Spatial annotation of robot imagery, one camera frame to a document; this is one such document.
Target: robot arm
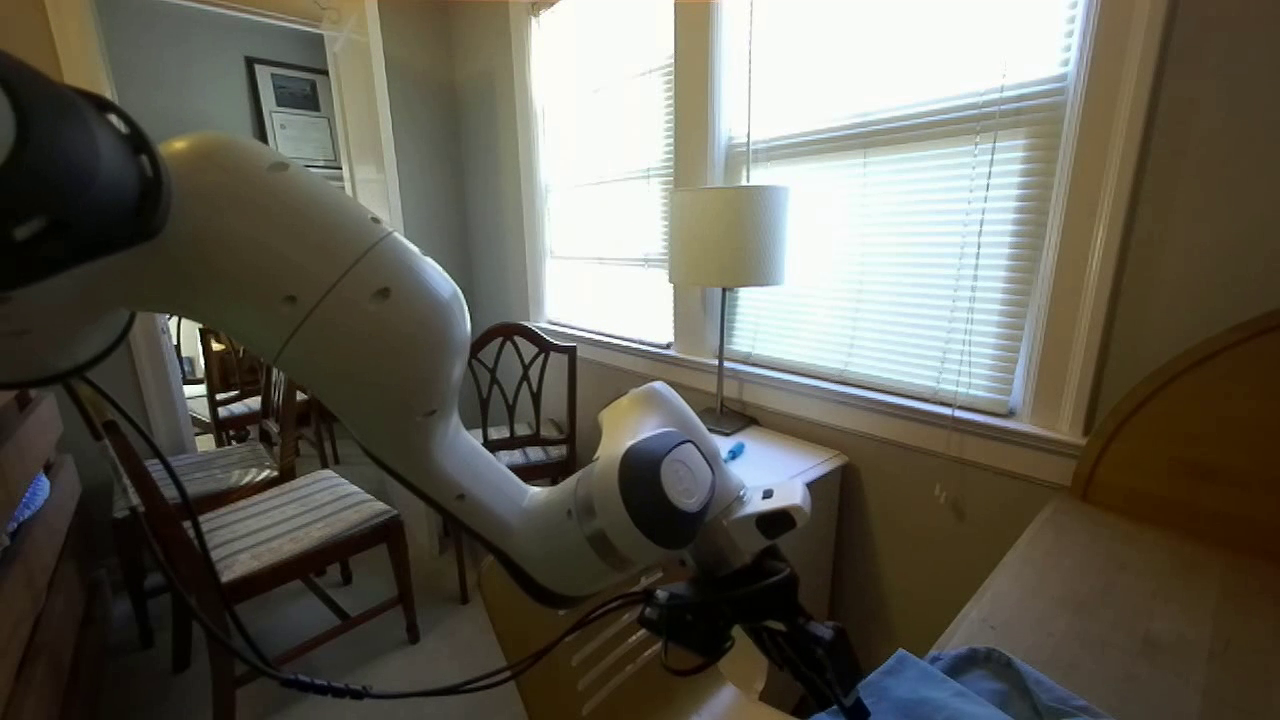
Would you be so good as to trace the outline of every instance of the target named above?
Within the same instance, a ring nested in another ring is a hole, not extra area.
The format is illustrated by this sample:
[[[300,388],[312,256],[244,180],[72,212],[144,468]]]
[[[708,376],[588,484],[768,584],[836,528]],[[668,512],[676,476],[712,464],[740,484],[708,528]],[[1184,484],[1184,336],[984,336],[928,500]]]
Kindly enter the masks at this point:
[[[0,232],[0,384],[88,368],[136,308],[228,328],[544,600],[672,556],[720,576],[808,512],[804,492],[740,488],[664,384],[600,416],[584,472],[520,484],[460,424],[472,320],[436,260],[260,144],[184,136],[152,152],[120,108],[4,52]]]

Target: black cable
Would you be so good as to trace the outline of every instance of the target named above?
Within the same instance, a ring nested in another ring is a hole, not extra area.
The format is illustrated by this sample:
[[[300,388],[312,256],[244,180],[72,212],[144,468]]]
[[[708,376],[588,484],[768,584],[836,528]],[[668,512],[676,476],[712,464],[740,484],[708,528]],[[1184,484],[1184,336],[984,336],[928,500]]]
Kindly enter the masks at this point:
[[[160,444],[152,440],[152,432],[108,392],[100,388],[92,376],[80,376],[104,404],[112,404],[112,412],[148,444],[148,452],[164,464],[168,480],[176,484],[176,496],[184,504],[184,512],[196,520],[192,512],[192,500],[188,500],[188,488],[184,480],[176,476],[176,468],[164,460]],[[76,404],[76,412],[84,416],[88,432],[100,440],[96,432],[96,420],[92,412],[84,408],[84,400],[76,396],[76,388],[64,388]],[[492,692],[500,684],[512,684],[516,676],[532,672],[540,660],[548,660],[568,636],[616,616],[616,612],[628,612],[636,604],[644,604],[644,592],[620,592],[620,596],[608,596],[600,604],[592,604],[588,612],[580,612],[568,628],[560,628],[548,644],[532,648],[528,656],[512,660],[512,664],[500,664],[500,668],[488,668],[488,672],[476,672],[468,680],[456,680],[456,684],[436,684],[436,688],[368,688],[368,684],[336,684],[336,680],[324,680],[324,676],[292,676],[292,672],[276,672],[272,660],[264,660],[264,652],[252,644],[248,628],[240,624],[236,616],[236,604],[224,604],[224,612],[236,620],[236,632],[244,632],[244,640],[256,648],[256,652],[244,652],[236,644],[236,636],[228,636],[212,616],[204,616],[204,608],[196,604],[196,596],[176,580],[176,568],[168,568],[160,544],[152,532],[144,532],[148,544],[152,544],[152,556],[160,560],[160,572],[168,576],[168,588],[180,596],[180,604],[192,612],[192,620],[204,628],[204,636],[212,644],[220,644],[224,652],[232,652],[248,672],[264,676],[264,680],[276,680],[280,688],[292,688],[292,692],[308,692],[308,696],[328,696],[328,700],[432,700],[432,696],[476,696],[476,692]],[[196,544],[200,544],[200,556],[208,560],[212,568],[212,556],[208,556],[208,544],[204,544],[204,532],[200,532],[200,520],[196,520]]]

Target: framed picture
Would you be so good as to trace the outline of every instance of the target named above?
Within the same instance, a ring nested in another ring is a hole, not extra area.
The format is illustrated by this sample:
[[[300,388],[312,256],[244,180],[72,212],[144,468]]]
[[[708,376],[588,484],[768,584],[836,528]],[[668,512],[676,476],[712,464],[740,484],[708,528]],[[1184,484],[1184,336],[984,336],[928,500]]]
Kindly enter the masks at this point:
[[[328,72],[248,56],[256,136],[304,168],[340,172]]]

